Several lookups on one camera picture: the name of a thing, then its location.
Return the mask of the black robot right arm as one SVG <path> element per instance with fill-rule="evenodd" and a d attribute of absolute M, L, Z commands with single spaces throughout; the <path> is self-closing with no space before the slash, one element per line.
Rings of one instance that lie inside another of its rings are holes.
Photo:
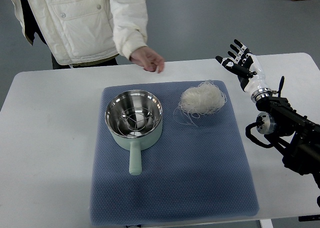
<path fill-rule="evenodd" d="M 300 174 L 311 174 L 320 183 L 320 126 L 299 115 L 278 91 L 258 88 L 251 94 L 260 111 L 256 121 L 245 128 L 246 137 L 263 148 L 275 148 L 284 167 Z"/>

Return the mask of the bystander bare hand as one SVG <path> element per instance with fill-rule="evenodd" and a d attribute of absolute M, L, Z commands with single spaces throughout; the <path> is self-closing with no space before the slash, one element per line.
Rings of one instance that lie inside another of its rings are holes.
<path fill-rule="evenodd" d="M 148 72 L 161 73 L 165 68 L 164 58 L 147 46 L 140 47 L 133 51 L 129 60 L 143 67 L 143 69 Z"/>

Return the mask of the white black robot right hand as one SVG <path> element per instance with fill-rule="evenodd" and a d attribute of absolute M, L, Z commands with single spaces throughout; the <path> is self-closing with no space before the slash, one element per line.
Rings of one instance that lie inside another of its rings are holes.
<path fill-rule="evenodd" d="M 235 74 L 240 82 L 240 87 L 244 92 L 253 95 L 257 92 L 271 93 L 270 87 L 266 83 L 265 73 L 256 55 L 247 46 L 234 40 L 230 45 L 228 57 L 216 56 L 215 59 L 227 71 Z"/>

